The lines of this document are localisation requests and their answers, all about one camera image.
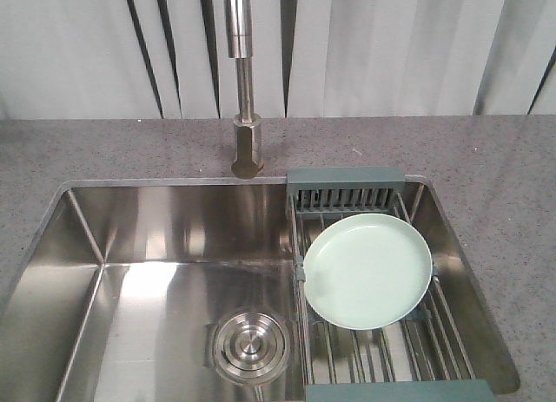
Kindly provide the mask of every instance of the plate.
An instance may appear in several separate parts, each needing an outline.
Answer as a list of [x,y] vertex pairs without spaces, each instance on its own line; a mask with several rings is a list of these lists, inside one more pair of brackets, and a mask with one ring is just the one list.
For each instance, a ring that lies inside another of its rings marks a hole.
[[357,214],[325,229],[303,266],[307,301],[323,319],[369,330],[392,324],[417,306],[433,259],[425,239],[403,220]]

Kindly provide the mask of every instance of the white curtain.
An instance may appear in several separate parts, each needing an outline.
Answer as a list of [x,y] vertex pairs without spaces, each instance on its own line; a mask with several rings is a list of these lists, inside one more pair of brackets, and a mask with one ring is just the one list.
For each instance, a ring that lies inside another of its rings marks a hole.
[[506,0],[481,84],[477,112],[526,114],[554,45],[556,0]]
[[[263,117],[556,113],[556,0],[286,3],[251,0]],[[0,42],[0,118],[237,112],[223,0],[0,0]]]
[[160,117],[126,0],[0,0],[4,117]]
[[298,0],[297,10],[288,116],[470,115],[479,93],[486,114],[526,114],[556,44],[553,0]]

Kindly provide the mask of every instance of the sink drain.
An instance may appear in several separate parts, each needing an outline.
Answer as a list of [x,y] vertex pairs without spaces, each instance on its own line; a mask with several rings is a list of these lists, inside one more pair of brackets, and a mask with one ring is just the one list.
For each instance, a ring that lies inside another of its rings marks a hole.
[[288,361],[288,335],[264,313],[239,313],[215,336],[215,365],[226,379],[259,385],[276,378]]

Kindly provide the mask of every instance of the countertop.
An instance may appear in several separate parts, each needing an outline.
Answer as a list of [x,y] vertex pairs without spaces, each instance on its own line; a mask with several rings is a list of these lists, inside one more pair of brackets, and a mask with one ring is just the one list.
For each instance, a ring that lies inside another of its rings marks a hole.
[[[556,116],[277,119],[265,168],[395,165],[432,180],[518,367],[556,395]],[[0,122],[0,306],[67,180],[232,176],[230,120]]]

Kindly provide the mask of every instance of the stainless steel faucet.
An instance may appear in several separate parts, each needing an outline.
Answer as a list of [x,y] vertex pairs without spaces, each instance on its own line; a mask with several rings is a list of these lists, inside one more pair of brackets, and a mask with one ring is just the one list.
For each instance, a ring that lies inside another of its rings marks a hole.
[[228,55],[235,59],[240,114],[234,117],[237,145],[232,172],[242,179],[254,178],[262,169],[261,118],[255,114],[251,56],[251,4],[249,0],[224,0]]

